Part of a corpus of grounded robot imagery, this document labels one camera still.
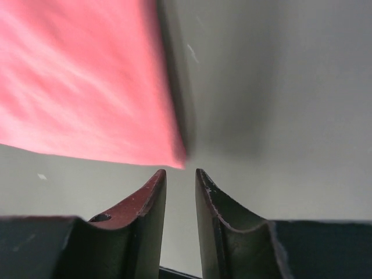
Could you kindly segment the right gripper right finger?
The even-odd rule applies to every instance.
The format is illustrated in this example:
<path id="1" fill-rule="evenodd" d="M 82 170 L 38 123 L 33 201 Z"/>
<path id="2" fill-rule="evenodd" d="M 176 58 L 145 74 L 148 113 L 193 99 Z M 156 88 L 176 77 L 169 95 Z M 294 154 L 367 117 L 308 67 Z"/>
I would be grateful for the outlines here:
<path id="1" fill-rule="evenodd" d="M 370 278 L 369 221 L 267 220 L 202 169 L 195 200 L 203 278 Z"/>

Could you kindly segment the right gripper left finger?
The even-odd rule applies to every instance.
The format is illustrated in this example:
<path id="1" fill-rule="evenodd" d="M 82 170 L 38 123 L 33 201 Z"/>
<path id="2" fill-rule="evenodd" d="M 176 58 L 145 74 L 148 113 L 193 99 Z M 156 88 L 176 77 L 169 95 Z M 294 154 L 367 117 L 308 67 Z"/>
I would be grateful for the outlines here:
<path id="1" fill-rule="evenodd" d="M 1 217 L 2 278 L 158 278 L 166 172 L 85 221 Z"/>

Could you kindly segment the salmon pink t shirt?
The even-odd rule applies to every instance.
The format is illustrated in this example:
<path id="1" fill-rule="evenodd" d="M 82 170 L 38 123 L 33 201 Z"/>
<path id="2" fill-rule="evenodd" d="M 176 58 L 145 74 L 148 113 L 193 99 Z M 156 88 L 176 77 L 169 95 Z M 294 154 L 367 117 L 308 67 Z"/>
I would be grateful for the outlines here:
<path id="1" fill-rule="evenodd" d="M 182 169 L 156 1 L 2 1 L 1 143 Z"/>

